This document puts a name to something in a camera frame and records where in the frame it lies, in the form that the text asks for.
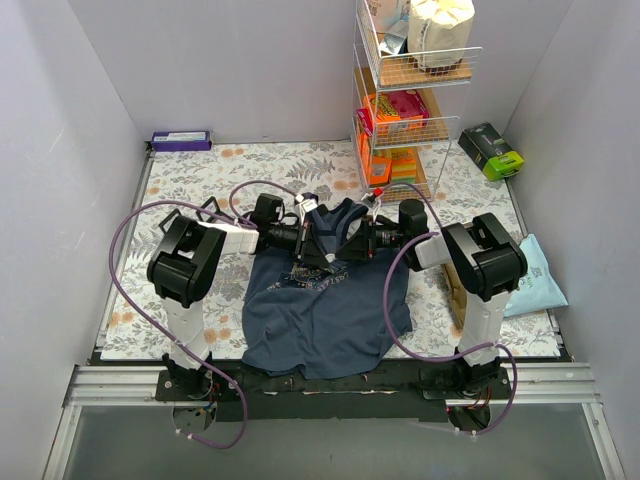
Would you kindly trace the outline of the navy blue printed t-shirt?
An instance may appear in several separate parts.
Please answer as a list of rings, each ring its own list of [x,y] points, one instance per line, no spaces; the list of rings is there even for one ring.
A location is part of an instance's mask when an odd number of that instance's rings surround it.
[[[385,276],[398,250],[381,249],[367,261],[336,258],[368,209],[349,198],[311,221],[328,269],[306,265],[288,251],[255,254],[242,310],[245,364],[272,376],[299,371],[307,379],[334,379],[377,367],[393,345],[382,309]],[[412,329],[406,303],[409,267],[401,261],[389,287],[397,336]]]

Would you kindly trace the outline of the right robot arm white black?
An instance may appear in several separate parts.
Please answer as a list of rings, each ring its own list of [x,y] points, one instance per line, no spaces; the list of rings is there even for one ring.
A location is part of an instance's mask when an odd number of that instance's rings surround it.
[[[504,309],[526,274],[524,253],[491,213],[476,216],[467,224],[428,227],[430,204],[417,199],[399,204],[398,220],[378,225],[363,217],[351,237],[339,242],[340,260],[370,260],[381,249],[398,253],[385,276],[382,309],[393,342],[415,360],[428,364],[421,370],[417,386],[425,391],[457,392],[475,397],[499,377],[499,344]],[[426,357],[410,351],[398,338],[389,309],[389,287],[394,271],[405,261],[413,271],[451,264],[466,298],[463,333],[455,353],[449,357]]]

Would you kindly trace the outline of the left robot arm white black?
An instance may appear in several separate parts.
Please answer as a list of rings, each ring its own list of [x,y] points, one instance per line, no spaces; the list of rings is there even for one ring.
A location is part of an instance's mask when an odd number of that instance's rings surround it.
[[[172,385],[200,400],[212,390],[213,377],[203,365],[210,359],[204,334],[203,299],[209,293],[220,258],[254,255],[268,247],[294,253],[327,266],[333,259],[312,239],[311,221],[326,208],[314,194],[297,194],[286,213],[281,198],[262,194],[254,209],[233,218],[220,209],[205,219],[171,211],[159,224],[163,237],[147,268],[147,278],[161,298],[168,330],[176,342],[164,354]]]

